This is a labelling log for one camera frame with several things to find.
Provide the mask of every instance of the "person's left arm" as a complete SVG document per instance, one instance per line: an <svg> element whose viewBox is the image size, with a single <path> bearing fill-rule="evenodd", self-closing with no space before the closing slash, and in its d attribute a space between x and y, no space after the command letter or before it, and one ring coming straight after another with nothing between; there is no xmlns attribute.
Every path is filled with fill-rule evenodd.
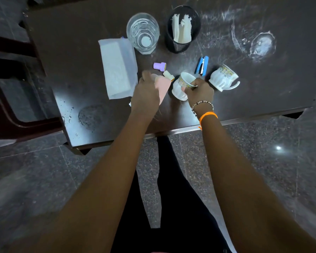
<svg viewBox="0 0 316 253"><path fill-rule="evenodd" d="M131 114L109 150L60 211L38 252L110 252L146 129L159 108L148 71L131 98Z"/></svg>

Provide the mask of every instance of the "black pants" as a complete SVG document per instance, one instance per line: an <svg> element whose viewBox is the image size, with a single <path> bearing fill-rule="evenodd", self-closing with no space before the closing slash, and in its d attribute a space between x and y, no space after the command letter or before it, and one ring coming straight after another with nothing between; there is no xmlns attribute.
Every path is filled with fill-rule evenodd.
<svg viewBox="0 0 316 253"><path fill-rule="evenodd" d="M160 228L150 228L135 172L111 252L230 252L215 218L184 177L169 138L157 142Z"/></svg>

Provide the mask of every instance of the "orange wristband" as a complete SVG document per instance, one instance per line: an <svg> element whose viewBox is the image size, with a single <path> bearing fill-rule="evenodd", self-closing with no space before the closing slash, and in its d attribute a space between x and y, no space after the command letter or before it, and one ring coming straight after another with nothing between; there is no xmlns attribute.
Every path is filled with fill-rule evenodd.
<svg viewBox="0 0 316 253"><path fill-rule="evenodd" d="M202 119L205 117L205 116L207 116L207 115L214 115L216 118L218 118L218 116L214 113L214 112L207 112L207 113L204 113L201 117L200 117L200 119L199 119L199 123L200 123L200 129L202 130L202 127L201 127L201 121L202 121Z"/></svg>

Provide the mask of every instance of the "mesh cup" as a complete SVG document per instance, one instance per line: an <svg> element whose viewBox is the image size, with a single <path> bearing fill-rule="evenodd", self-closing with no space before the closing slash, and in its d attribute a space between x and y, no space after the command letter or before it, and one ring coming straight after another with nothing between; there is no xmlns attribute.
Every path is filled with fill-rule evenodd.
<svg viewBox="0 0 316 253"><path fill-rule="evenodd" d="M172 31L172 17L174 14L179 14L179 23L184 18L184 15L189 15L191 19L191 37L192 40L188 43L177 43L173 40L173 31ZM167 21L166 34L165 34L165 44L167 49L172 53L181 53L188 49L191 42L195 40L198 36L201 28L201 20L198 13L192 9L190 6L181 5L173 9L169 19Z"/></svg>

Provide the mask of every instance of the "silver bracelet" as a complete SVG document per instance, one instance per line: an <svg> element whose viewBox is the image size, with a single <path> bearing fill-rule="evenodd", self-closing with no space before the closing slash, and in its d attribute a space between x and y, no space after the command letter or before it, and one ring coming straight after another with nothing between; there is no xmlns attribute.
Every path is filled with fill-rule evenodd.
<svg viewBox="0 0 316 253"><path fill-rule="evenodd" d="M202 100L202 101L199 101L199 102L197 102L197 103L195 103L193 106L192 106L192 112L193 112L193 114L195 115L195 116L197 116L196 115L196 113L194 112L194 107L196 106L196 105L198 105L198 104L200 104L200 103L208 103L208 104L210 104L211 106L212 106L212 111L214 112L214 105L211 103L211 102L209 102L209 101L206 101L206 100Z"/></svg>

